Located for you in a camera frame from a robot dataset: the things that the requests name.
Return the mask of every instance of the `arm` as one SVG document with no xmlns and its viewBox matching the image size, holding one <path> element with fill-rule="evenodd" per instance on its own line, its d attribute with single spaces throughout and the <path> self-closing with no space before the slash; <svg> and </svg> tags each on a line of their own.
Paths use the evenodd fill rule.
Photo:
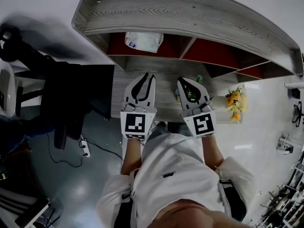
<svg viewBox="0 0 304 228">
<path fill-rule="evenodd" d="M 219 151 L 215 137 L 212 135 L 202 138 L 201 140 L 203 144 L 205 164 L 212 170 L 215 170 L 215 167 L 220 166 L 224 161 L 224 157 Z"/>
<path fill-rule="evenodd" d="M 130 172 L 142 165 L 141 144 L 137 139 L 128 139 L 127 151 L 125 153 L 123 166 L 120 171 L 122 175 L 130 175 Z"/>
</svg>

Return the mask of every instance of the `black equipment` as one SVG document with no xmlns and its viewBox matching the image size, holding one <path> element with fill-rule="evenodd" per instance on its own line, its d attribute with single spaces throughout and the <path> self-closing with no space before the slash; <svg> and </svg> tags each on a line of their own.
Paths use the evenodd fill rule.
<svg viewBox="0 0 304 228">
<path fill-rule="evenodd" d="M 45 80 L 43 90 L 23 94 L 17 89 L 16 115 L 21 103 L 39 95 L 40 115 L 55 129 L 54 146 L 64 149 L 67 136 L 80 138 L 85 114 L 95 110 L 106 120 L 111 118 L 114 65 L 79 65 L 56 62 L 42 55 L 15 28 L 0 31 L 0 58 L 6 62 L 19 60 L 30 70 L 15 76 Z"/>
<path fill-rule="evenodd" d="M 294 117 L 292 123 L 295 124 L 295 127 L 300 126 L 302 116 L 304 116 L 302 113 L 302 101 L 299 101 L 298 106 L 294 105 Z"/>
</svg>

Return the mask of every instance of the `floor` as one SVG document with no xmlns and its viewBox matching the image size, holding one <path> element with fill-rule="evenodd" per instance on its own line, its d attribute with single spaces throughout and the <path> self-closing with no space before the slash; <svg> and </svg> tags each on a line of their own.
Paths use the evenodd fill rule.
<svg viewBox="0 0 304 228">
<path fill-rule="evenodd" d="M 294 164 L 299 149 L 292 155 L 276 152 L 276 143 L 281 134 L 290 134 L 294 141 L 303 139 L 303 128 L 295 129 L 291 124 L 294 100 L 287 97 L 284 82 L 290 78 L 276 78 L 246 83 L 249 110 L 244 114 L 243 123 L 218 124 L 216 139 L 225 157 L 233 156 L 252 172 L 261 193 L 248 210 L 244 220 L 256 224 L 265 212 L 269 201 L 268 191 L 280 186 Z M 224 95 L 226 89 L 217 91 Z M 38 108 L 22 109 L 22 114 L 31 118 Z M 105 122 L 96 113 L 85 118 L 83 135 L 89 141 L 102 147 L 122 153 L 122 137 L 119 119 Z M 56 225 L 59 228 L 97 228 L 99 224 L 94 208 L 101 195 L 106 180 L 119 173 L 121 160 L 113 154 L 90 145 L 91 157 L 84 159 L 83 166 L 73 169 L 65 163 L 54 164 L 48 154 L 48 138 L 42 136 L 29 142 L 32 148 L 32 161 L 37 178 L 51 202 L 61 207 L 62 217 Z M 77 141 L 68 140 L 66 149 L 58 151 L 51 147 L 52 156 L 58 160 L 68 160 L 79 164 L 82 150 Z"/>
</svg>

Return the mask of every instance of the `yellow flower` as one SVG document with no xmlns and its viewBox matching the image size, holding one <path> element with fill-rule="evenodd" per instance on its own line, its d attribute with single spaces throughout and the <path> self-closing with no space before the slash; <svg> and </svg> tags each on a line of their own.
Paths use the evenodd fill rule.
<svg viewBox="0 0 304 228">
<path fill-rule="evenodd" d="M 230 121 L 232 122 L 239 121 L 240 119 L 241 119 L 241 115 L 239 113 L 235 113 L 232 115 L 232 117 L 230 117 Z"/>
<path fill-rule="evenodd" d="M 241 103 L 242 111 L 245 111 L 248 109 L 248 100 L 246 94 L 241 94 L 241 97 L 238 99 L 238 101 Z"/>
<path fill-rule="evenodd" d="M 241 115 L 239 113 L 235 114 L 233 117 L 234 121 L 239 121 L 241 119 Z"/>
<path fill-rule="evenodd" d="M 227 97 L 227 105 L 228 106 L 233 105 L 233 99 L 231 97 Z"/>
<path fill-rule="evenodd" d="M 240 97 L 239 91 L 233 92 L 232 95 L 231 95 L 231 98 L 234 99 L 234 100 L 238 100 L 239 97 Z"/>
</svg>

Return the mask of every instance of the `wood grain surface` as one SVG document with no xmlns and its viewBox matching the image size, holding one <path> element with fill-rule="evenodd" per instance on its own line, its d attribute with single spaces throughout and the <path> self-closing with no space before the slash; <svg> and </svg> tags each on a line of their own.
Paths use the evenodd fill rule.
<svg viewBox="0 0 304 228">
<path fill-rule="evenodd" d="M 80 3 L 72 18 L 72 27 L 79 32 L 82 32 L 87 22 L 87 16 L 92 10 L 93 0 L 80 0 Z"/>
<path fill-rule="evenodd" d="M 185 0 L 104 0 L 94 5 L 83 33 L 154 31 L 199 37 L 302 72 L 303 65 L 295 64 L 297 60 L 286 42 L 259 22 L 218 6 Z"/>
<path fill-rule="evenodd" d="M 110 41 L 110 34 L 96 34 L 86 36 L 90 41 L 92 41 L 98 48 L 103 52 L 107 53 Z"/>
<path fill-rule="evenodd" d="M 177 100 L 177 78 L 180 76 L 196 79 L 197 75 L 203 76 L 203 85 L 210 96 L 224 95 L 227 89 L 237 83 L 236 75 L 226 75 L 211 79 L 204 65 L 198 62 L 178 59 L 164 59 L 157 57 L 129 57 L 125 70 L 115 67 L 112 90 L 112 117 L 120 117 L 124 91 L 126 87 L 138 76 L 149 72 L 156 77 L 155 107 L 158 112 L 156 120 L 169 122 L 182 122 L 180 113 L 181 104 Z M 143 85 L 139 96 L 144 96 L 147 83 Z M 218 113 L 217 123 L 229 123 L 229 113 Z"/>
</svg>

